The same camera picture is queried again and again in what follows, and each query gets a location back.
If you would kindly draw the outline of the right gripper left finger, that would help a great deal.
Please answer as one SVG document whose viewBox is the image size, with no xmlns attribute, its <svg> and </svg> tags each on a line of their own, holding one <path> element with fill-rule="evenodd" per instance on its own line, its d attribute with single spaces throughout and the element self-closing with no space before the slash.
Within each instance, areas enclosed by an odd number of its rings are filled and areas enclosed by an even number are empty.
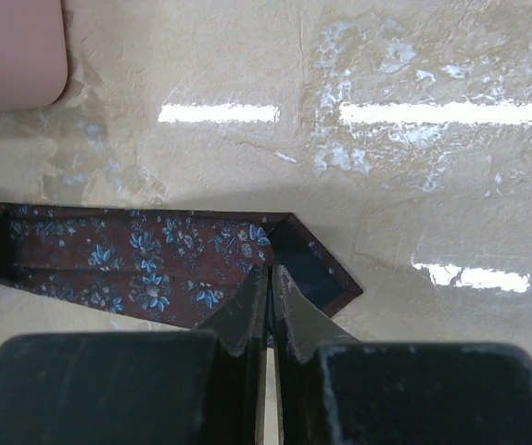
<svg viewBox="0 0 532 445">
<path fill-rule="evenodd" d="M 269 268 L 255 265 L 199 329 L 216 336 L 204 392 L 201 444 L 261 444 L 264 431 Z"/>
</svg>

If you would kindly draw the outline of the brown patterned tie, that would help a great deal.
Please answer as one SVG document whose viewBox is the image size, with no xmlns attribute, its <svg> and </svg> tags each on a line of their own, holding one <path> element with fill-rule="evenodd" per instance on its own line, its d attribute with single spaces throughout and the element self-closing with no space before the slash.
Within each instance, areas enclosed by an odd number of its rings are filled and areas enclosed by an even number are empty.
<svg viewBox="0 0 532 445">
<path fill-rule="evenodd" d="M 330 316 L 362 293 L 291 212 L 0 202 L 0 285 L 91 309 L 193 328 L 261 264 L 286 267 Z"/>
</svg>

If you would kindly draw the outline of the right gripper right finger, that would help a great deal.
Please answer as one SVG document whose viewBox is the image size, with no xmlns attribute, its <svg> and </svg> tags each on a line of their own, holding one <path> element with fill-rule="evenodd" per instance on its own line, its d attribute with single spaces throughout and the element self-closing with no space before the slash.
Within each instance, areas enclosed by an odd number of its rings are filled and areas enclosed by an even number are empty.
<svg viewBox="0 0 532 445">
<path fill-rule="evenodd" d="M 271 268 L 270 325 L 282 444 L 330 444 L 318 348 L 360 341 L 313 305 L 283 265 Z"/>
</svg>

